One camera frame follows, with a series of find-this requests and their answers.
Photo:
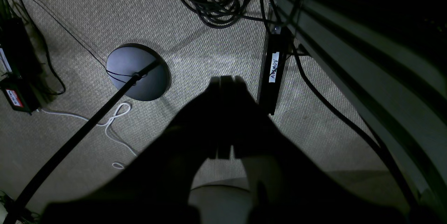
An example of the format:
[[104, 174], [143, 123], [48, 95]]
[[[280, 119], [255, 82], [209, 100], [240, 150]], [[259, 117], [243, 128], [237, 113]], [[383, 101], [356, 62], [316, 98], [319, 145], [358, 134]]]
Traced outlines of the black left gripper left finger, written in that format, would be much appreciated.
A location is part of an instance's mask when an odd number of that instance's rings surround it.
[[188, 204], [192, 181], [208, 158], [217, 155], [212, 136], [220, 77], [185, 105], [161, 135], [114, 179], [78, 200], [51, 203], [43, 224], [200, 223]]

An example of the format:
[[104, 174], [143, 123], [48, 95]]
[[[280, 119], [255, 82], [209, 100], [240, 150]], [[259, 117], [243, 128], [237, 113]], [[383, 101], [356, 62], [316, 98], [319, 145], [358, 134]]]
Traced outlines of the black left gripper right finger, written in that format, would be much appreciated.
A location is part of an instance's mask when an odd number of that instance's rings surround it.
[[251, 224], [405, 224], [393, 207], [370, 203], [338, 185], [264, 114], [239, 76], [224, 76], [235, 126], [232, 142], [255, 191]]

